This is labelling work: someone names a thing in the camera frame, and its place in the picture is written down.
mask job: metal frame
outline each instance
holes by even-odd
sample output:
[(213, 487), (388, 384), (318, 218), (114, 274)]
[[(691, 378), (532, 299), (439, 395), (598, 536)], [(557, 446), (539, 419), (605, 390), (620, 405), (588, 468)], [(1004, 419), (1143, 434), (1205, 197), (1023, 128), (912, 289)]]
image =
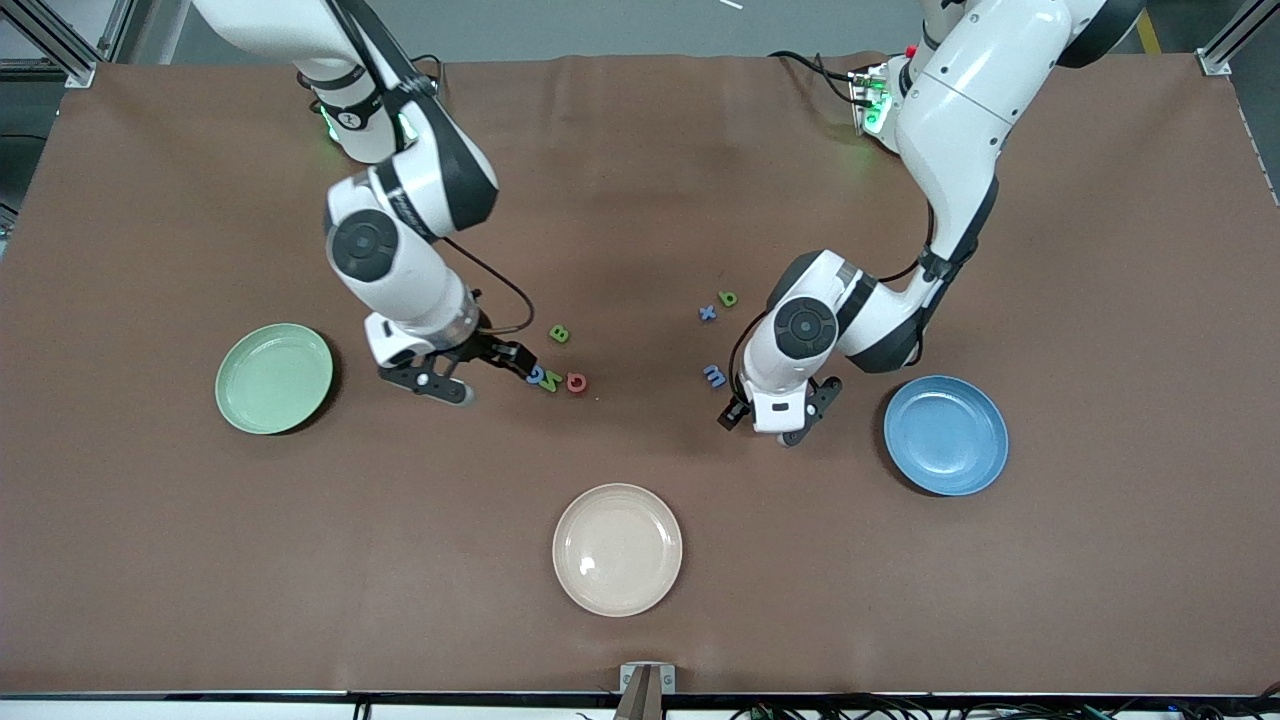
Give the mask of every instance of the metal frame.
[(1208, 45), (1196, 50), (1201, 72), (1206, 76), (1229, 76), (1229, 60), (1244, 47), (1254, 33), (1280, 10), (1280, 0), (1245, 0), (1231, 22), (1226, 23)]
[(140, 0), (115, 0), (97, 44), (91, 44), (49, 6), (45, 0), (0, 0), (0, 18), (44, 55), (40, 60), (0, 59), (0, 76), (41, 79), (67, 74), (67, 87), (83, 88), (93, 82), (95, 65), (114, 60), (133, 20)]

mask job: robotic arm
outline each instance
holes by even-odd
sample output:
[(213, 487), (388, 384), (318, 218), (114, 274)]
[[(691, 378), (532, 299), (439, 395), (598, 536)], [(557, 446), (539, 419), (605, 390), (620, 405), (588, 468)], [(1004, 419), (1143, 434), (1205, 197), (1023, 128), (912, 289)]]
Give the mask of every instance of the robotic arm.
[(330, 266), (372, 310), (365, 334), (379, 374), (458, 406), (474, 400), (452, 377), (461, 363), (527, 377), (534, 355), (492, 332), (479, 292), (433, 247), (488, 219), (498, 199), (493, 167), (365, 0), (195, 5), (233, 45), (293, 63), (343, 150), (372, 164), (329, 188), (325, 232)]
[[(840, 392), (813, 375), (832, 352), (867, 373), (913, 364), (924, 331), (978, 247), (995, 205), (1005, 138), (1053, 65), (1082, 67), (1133, 27), (1142, 0), (922, 0), (924, 38), (852, 78), (865, 132), (902, 158), (937, 223), (906, 288), (895, 291), (831, 250), (799, 256), (746, 343), (721, 415), (799, 443)], [(937, 37), (945, 37), (941, 42)]]

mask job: table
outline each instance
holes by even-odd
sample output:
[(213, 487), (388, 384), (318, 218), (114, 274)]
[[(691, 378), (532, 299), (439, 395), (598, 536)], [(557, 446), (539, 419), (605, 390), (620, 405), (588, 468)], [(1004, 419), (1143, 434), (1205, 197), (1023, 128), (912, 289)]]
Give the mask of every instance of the table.
[[(918, 252), (900, 163), (780, 60), (447, 78), (502, 182), (460, 240), (534, 296), (526, 341), (589, 396), (476, 365), (456, 411), (379, 380), (320, 232), (357, 168), (292, 69), (102, 65), (0, 266), (0, 691), (594, 689), (636, 659), (690, 692), (1274, 679), (1280, 225), (1229, 82), (1181, 55), (1055, 73), (923, 363), (833, 360), (844, 395), (785, 451), (719, 428), (701, 369), (795, 255), (883, 275)], [(722, 290), (741, 302), (703, 324)], [(273, 322), (323, 333), (339, 387), (302, 430), (252, 437), (212, 379)], [(927, 373), (1009, 421), (980, 495), (891, 470), (881, 413)], [(573, 605), (549, 553), (605, 482), (662, 496), (686, 543), (671, 594), (622, 620)]]

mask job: floor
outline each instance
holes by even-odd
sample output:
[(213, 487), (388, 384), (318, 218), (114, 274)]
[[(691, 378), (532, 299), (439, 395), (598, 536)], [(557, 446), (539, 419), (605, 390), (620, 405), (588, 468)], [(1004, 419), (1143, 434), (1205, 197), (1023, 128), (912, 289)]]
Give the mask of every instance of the floor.
[[(561, 55), (765, 55), (791, 49), (828, 55), (893, 51), (918, 41), (911, 0), (369, 0), (412, 54), (448, 61), (535, 60)], [(1165, 53), (1203, 45), (1240, 0), (1149, 0)], [(156, 0), (128, 58), (141, 63), (260, 63), (218, 37), (191, 0)], [(1137, 36), (1117, 51), (1140, 53)], [(1231, 61), (1230, 82), (1261, 159), (1280, 167), (1280, 22), (1263, 27)], [(47, 136), (65, 91), (56, 82), (4, 81), (0, 133)], [(41, 143), (0, 138), (0, 202), (20, 210)], [(0, 255), (9, 213), (0, 206)]]

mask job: cable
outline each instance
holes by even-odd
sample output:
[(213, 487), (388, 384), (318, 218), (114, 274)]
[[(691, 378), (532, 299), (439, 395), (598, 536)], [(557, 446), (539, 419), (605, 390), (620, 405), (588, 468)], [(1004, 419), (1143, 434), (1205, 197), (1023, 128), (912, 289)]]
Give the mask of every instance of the cable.
[(737, 348), (742, 347), (742, 341), (746, 340), (746, 336), (750, 334), (751, 329), (755, 328), (755, 325), (758, 325), (768, 314), (769, 310), (765, 309), (756, 315), (755, 319), (746, 325), (746, 329), (742, 331), (742, 334), (737, 336), (737, 341), (733, 343), (733, 350), (730, 350), (728, 352), (728, 388), (733, 392), (733, 397), (742, 405), (750, 405), (750, 402), (748, 402), (746, 397), (742, 396), (742, 383), (739, 382), (737, 372), (733, 370), (733, 366), (737, 364)]
[[(934, 223), (934, 217), (933, 217), (933, 205), (929, 204), (929, 202), (925, 202), (924, 205), (929, 209), (929, 227), (924, 231), (924, 246), (928, 247), (928, 246), (933, 245), (933, 223)], [(919, 264), (920, 264), (920, 259), (916, 258), (915, 260), (911, 260), (911, 264), (908, 265), (902, 272), (893, 273), (892, 275), (890, 275), (887, 278), (879, 278), (879, 282), (882, 282), (882, 283), (891, 283), (891, 282), (893, 282), (896, 279), (905, 278), (908, 275), (908, 273), (910, 273), (916, 266), (919, 266)]]
[(813, 61), (818, 64), (818, 69), (822, 73), (822, 79), (827, 81), (827, 87), (829, 87), (831, 91), (836, 94), (836, 97), (840, 97), (845, 102), (849, 102), (850, 105), (856, 105), (859, 108), (870, 108), (872, 106), (872, 101), (870, 100), (860, 100), (858, 97), (852, 97), (852, 96), (845, 95), (844, 92), (840, 91), (838, 87), (836, 87), (836, 81), (831, 79), (831, 73), (827, 70), (827, 67), (822, 64), (822, 55), (820, 54), (814, 55), (813, 56)]
[(503, 275), (502, 273), (499, 273), (498, 270), (494, 270), (488, 263), (485, 263), (484, 260), (481, 260), (481, 259), (476, 258), (475, 255), (472, 255), (466, 247), (462, 247), (461, 245), (458, 245), (457, 242), (454, 242), (453, 238), (451, 238), (451, 237), (442, 237), (440, 240), (443, 240), (444, 242), (449, 243), (449, 247), (452, 247), (452, 249), (457, 250), (458, 252), (461, 252), (467, 260), (471, 260), (476, 265), (480, 265), (480, 268), (483, 268), (486, 273), (489, 273), (494, 278), (498, 278), (498, 281), (500, 281), (502, 284), (509, 287), (512, 290), (512, 292), (515, 292), (516, 295), (518, 295), (520, 299), (525, 301), (525, 307), (527, 309), (529, 314), (525, 316), (525, 320), (522, 323), (520, 323), (518, 325), (508, 325), (506, 328), (486, 328), (486, 329), (481, 329), (481, 331), (479, 331), (481, 334), (490, 334), (490, 336), (493, 336), (493, 334), (511, 334), (511, 333), (515, 333), (515, 332), (520, 332), (520, 331), (527, 328), (529, 325), (534, 324), (534, 315), (536, 314), (536, 309), (534, 307), (534, 301), (532, 301), (532, 299), (529, 297), (529, 293), (526, 293), (524, 290), (520, 290), (518, 284), (516, 284), (516, 283), (511, 282), (509, 279), (507, 279), (507, 277)]
[[(849, 74), (847, 73), (836, 73), (836, 72), (828, 70), (824, 67), (814, 64), (813, 61), (810, 61), (804, 55), (800, 55), (799, 53), (792, 53), (790, 50), (778, 50), (777, 53), (769, 53), (768, 56), (769, 58), (786, 58), (787, 60), (795, 60), (796, 63), (800, 63), (801, 65), (809, 68), (810, 70), (813, 70), (815, 73), (824, 73), (831, 79), (842, 79), (842, 81), (847, 81), (849, 79)], [(874, 68), (879, 63), (872, 63), (870, 65), (863, 65), (860, 68), (854, 68), (854, 69), (851, 69), (849, 72), (850, 73), (865, 72), (865, 70), (869, 70), (870, 68)]]
[[(820, 74), (822, 79), (827, 81), (827, 87), (829, 87), (831, 91), (835, 92), (836, 96), (840, 97), (841, 100), (844, 100), (845, 102), (849, 102), (850, 105), (858, 105), (859, 108), (870, 108), (872, 106), (870, 101), (868, 101), (868, 100), (859, 100), (858, 97), (851, 97), (849, 95), (845, 95), (844, 92), (840, 91), (838, 87), (836, 87), (835, 81), (841, 79), (841, 81), (849, 82), (849, 74), (847, 73), (841, 74), (841, 73), (835, 73), (835, 72), (828, 70), (827, 65), (824, 65), (822, 63), (822, 54), (820, 53), (813, 56), (813, 61), (809, 61), (805, 58), (803, 58), (801, 55), (797, 55), (796, 53), (792, 53), (790, 50), (778, 50), (777, 53), (771, 53), (769, 58), (785, 58), (785, 59), (788, 59), (788, 60), (795, 60), (795, 61), (800, 63), (801, 65), (809, 68), (810, 70)], [(859, 73), (859, 72), (868, 70), (868, 69), (870, 69), (870, 68), (873, 68), (876, 65), (879, 65), (879, 64), (881, 63), (872, 63), (870, 65), (863, 65), (863, 67), (859, 67), (859, 68), (854, 68), (854, 69), (851, 69), (849, 72), (850, 73)]]
[(361, 697), (356, 700), (356, 710), (351, 714), (351, 720), (370, 720), (374, 716), (374, 703), (369, 701), (367, 697)]

